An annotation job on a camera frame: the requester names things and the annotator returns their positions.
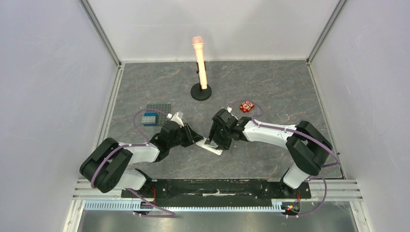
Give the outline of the white remote control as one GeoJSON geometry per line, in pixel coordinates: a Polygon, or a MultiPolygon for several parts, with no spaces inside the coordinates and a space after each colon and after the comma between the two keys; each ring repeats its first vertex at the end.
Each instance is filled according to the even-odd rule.
{"type": "Polygon", "coordinates": [[[208,140],[207,138],[203,138],[202,140],[198,141],[195,143],[197,146],[212,152],[218,156],[220,156],[222,154],[222,150],[218,150],[217,147],[218,145],[214,142],[211,142],[210,140],[208,140]]]}

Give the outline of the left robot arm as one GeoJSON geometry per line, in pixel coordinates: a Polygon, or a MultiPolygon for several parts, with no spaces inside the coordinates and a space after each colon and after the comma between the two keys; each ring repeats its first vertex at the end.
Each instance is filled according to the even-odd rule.
{"type": "Polygon", "coordinates": [[[152,185],[145,175],[132,165],[155,163],[169,155],[172,148],[188,147],[203,140],[188,123],[179,125],[166,122],[160,132],[154,134],[149,143],[120,143],[113,138],[104,139],[87,157],[79,168],[80,174],[90,182],[92,188],[108,193],[115,187],[131,188],[139,197],[147,197],[152,185]]]}

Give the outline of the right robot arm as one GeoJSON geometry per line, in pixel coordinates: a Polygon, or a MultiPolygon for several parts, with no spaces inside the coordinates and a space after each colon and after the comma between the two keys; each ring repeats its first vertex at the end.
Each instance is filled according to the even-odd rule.
{"type": "Polygon", "coordinates": [[[317,176],[333,154],[329,141],[304,120],[297,125],[269,124],[252,117],[238,119],[227,109],[219,110],[212,120],[209,136],[203,144],[217,154],[228,150],[232,141],[261,142],[288,150],[293,165],[279,184],[279,191],[285,197],[292,197],[305,180],[317,176]]]}

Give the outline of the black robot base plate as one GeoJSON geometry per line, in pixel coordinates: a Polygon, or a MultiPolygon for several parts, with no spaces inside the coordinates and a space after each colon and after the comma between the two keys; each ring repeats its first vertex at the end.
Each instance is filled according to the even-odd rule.
{"type": "Polygon", "coordinates": [[[292,189],[268,179],[156,179],[137,193],[160,207],[270,206],[272,199],[310,199],[308,183],[292,189]]]}

